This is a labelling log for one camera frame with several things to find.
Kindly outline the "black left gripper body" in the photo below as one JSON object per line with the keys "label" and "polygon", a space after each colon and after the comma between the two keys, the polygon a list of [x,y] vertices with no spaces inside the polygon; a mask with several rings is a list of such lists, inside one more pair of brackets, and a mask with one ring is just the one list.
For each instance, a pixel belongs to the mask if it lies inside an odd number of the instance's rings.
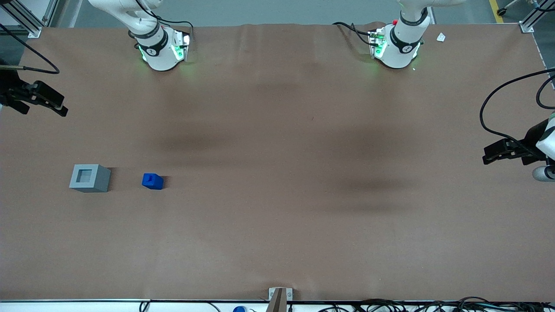
{"label": "black left gripper body", "polygon": [[520,140],[520,143],[526,148],[524,156],[521,157],[524,166],[533,164],[539,161],[547,161],[549,157],[536,147],[539,139],[543,136],[545,129],[548,125],[548,119],[532,126],[525,134],[525,138]]}

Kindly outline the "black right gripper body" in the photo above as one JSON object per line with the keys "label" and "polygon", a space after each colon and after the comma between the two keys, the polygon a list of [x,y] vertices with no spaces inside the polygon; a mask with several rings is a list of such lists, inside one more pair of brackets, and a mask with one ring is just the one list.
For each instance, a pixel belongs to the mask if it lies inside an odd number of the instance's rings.
{"label": "black right gripper body", "polygon": [[0,100],[1,105],[13,108],[21,114],[28,114],[32,93],[30,84],[20,79],[18,71],[27,70],[26,66],[0,66]]}

